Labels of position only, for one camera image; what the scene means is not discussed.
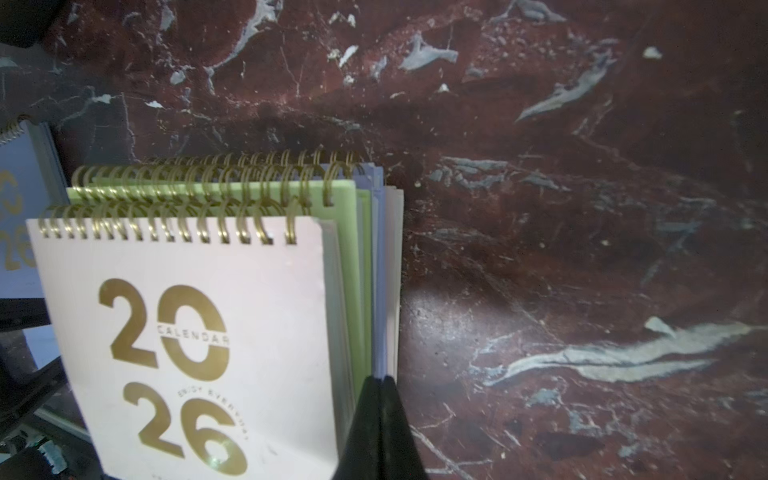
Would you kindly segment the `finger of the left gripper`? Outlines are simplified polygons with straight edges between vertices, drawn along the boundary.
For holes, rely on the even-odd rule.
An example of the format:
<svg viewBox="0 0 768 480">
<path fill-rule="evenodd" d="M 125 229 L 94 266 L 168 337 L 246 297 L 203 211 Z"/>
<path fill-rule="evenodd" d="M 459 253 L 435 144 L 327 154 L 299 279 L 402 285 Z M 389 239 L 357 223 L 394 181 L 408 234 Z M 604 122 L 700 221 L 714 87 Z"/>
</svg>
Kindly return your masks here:
<svg viewBox="0 0 768 480">
<path fill-rule="evenodd" d="M 42 298 L 1 300 L 2 333 L 50 325 Z M 1 363 L 1 437 L 8 437 L 66 383 L 67 376 L 59 356 L 22 382 Z"/>
</svg>

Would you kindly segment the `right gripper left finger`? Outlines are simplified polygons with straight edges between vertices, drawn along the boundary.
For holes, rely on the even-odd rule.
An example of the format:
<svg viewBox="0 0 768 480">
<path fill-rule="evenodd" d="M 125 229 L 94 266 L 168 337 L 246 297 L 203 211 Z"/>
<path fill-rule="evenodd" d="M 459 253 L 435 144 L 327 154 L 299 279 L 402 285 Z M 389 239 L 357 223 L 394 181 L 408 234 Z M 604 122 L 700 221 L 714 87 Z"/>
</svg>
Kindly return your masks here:
<svg viewBox="0 0 768 480">
<path fill-rule="evenodd" d="M 363 383 L 353 422 L 333 480 L 378 480 L 381 472 L 381 381 Z"/>
</svg>

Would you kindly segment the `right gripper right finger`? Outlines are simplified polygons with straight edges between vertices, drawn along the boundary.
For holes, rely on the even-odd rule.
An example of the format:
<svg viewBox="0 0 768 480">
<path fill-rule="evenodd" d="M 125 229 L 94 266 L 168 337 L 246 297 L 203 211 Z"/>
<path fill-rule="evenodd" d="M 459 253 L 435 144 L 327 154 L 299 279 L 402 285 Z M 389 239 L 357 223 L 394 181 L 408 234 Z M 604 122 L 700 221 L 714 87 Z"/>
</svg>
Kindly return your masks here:
<svg viewBox="0 0 768 480">
<path fill-rule="evenodd" d="M 381 382 L 380 414 L 380 478 L 427 480 L 397 384 L 391 376 Z"/>
</svg>

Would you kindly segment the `pink calendar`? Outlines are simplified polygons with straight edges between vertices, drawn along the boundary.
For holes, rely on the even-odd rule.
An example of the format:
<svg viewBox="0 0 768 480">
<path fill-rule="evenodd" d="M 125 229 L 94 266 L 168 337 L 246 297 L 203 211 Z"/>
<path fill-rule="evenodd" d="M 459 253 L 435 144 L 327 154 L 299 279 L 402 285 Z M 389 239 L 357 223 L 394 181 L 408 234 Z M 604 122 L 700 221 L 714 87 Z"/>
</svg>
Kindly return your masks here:
<svg viewBox="0 0 768 480">
<path fill-rule="evenodd" d="M 292 214 L 27 223 L 61 360 L 116 479 L 329 479 L 336 225 Z"/>
</svg>

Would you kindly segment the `purple calendar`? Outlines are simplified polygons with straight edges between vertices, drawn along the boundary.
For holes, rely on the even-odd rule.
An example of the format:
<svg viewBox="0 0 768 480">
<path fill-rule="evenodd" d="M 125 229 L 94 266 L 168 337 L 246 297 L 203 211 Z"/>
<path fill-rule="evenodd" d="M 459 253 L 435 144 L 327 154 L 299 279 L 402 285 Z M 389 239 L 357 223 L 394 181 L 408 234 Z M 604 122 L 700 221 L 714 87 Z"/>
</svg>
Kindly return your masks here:
<svg viewBox="0 0 768 480">
<path fill-rule="evenodd" d="M 403 241 L 404 193 L 392 186 L 386 187 L 386 278 L 387 320 L 386 340 L 387 375 L 397 380 L 400 300 L 402 288 L 402 241 Z"/>
<path fill-rule="evenodd" d="M 1 128 L 1 298 L 43 296 L 26 221 L 68 202 L 49 125 L 26 115 Z"/>
<path fill-rule="evenodd" d="M 262 157 L 259 154 L 254 154 L 241 155 L 239 157 L 226 155 L 207 159 L 188 159 L 193 160 L 195 163 L 206 163 L 212 159 L 217 159 L 219 162 L 229 161 L 231 163 L 238 163 L 243 158 L 254 158 L 259 163 L 329 164 L 339 161 L 357 167 L 353 172 L 356 177 L 356 183 L 367 186 L 372 195 L 373 322 L 371 341 L 372 365 L 369 374 L 371 376 L 374 366 L 374 326 L 380 313 L 385 310 L 384 307 L 380 306 L 379 302 L 386 293 L 384 283 L 386 275 L 383 268 L 378 264 L 383 258 L 384 247 L 384 242 L 380 236 L 383 232 L 384 222 L 384 202 L 381 197 L 385 192 L 385 188 L 380 168 L 370 163 L 361 164 L 357 162 L 355 155 L 351 152 L 344 155 L 333 153 L 328 158 L 325 158 L 322 152 L 316 151 L 313 154 L 301 153 L 297 159 L 291 159 L 288 152 L 283 153 L 281 157 L 276 157 L 275 155 Z M 236 226 L 235 218 L 226 214 L 223 215 L 228 218 L 230 227 Z M 274 219 L 273 222 L 266 224 L 267 217 L 272 217 Z M 337 266 L 340 269 L 337 232 L 331 222 L 304 216 L 298 212 L 290 213 L 287 216 L 269 215 L 267 217 L 261 221 L 256 221 L 253 218 L 247 219 L 245 222 L 246 230 L 248 233 L 254 234 L 259 225 L 265 224 L 268 236 L 275 239 L 277 245 L 270 247 L 265 241 L 257 241 L 256 246 L 262 251 L 260 255 L 255 253 L 246 253 L 240 256 L 235 254 L 228 255 L 223 266 L 223 272 L 219 277 L 224 289 L 240 294 L 253 302 L 265 301 L 271 318 L 296 320 L 299 317 L 299 300 L 303 299 L 306 293 L 316 293 L 320 281 L 318 277 L 307 277 L 306 274 L 311 264 L 307 256 L 301 253 L 300 249 L 301 247 L 307 247 L 312 252 L 324 251 L 330 253 L 333 257 L 329 260 L 329 265 Z M 348 355 L 346 364 L 350 375 L 350 359 L 344 339 L 346 334 L 346 314 L 341 271 L 333 278 L 327 280 L 326 291 L 332 299 L 339 300 L 342 303 L 338 310 L 328 315 L 329 320 L 339 321 L 342 329 L 341 345 L 332 347 L 330 351 L 333 355 L 342 353 Z"/>
</svg>

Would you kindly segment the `green calendar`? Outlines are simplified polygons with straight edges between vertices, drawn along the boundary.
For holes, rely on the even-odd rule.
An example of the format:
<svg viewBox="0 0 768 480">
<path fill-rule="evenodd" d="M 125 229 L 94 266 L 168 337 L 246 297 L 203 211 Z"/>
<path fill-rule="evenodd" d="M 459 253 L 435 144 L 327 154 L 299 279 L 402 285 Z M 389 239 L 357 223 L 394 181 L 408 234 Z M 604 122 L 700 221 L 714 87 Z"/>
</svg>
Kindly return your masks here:
<svg viewBox="0 0 768 480">
<path fill-rule="evenodd" d="M 236 220 L 234 230 L 220 231 L 224 240 L 251 239 L 245 230 L 249 218 L 298 212 L 331 222 L 338 236 L 349 378 L 354 393 L 360 393 L 372 365 L 372 195 L 356 183 L 356 168 L 339 161 L 259 163 L 254 158 L 85 166 L 73 175 L 67 190 L 73 211 L 64 218 L 76 220 L 79 235 L 85 233 L 85 216 L 92 214 L 97 237 L 134 233 L 152 241 L 189 240 L 196 222 L 220 214 Z"/>
</svg>

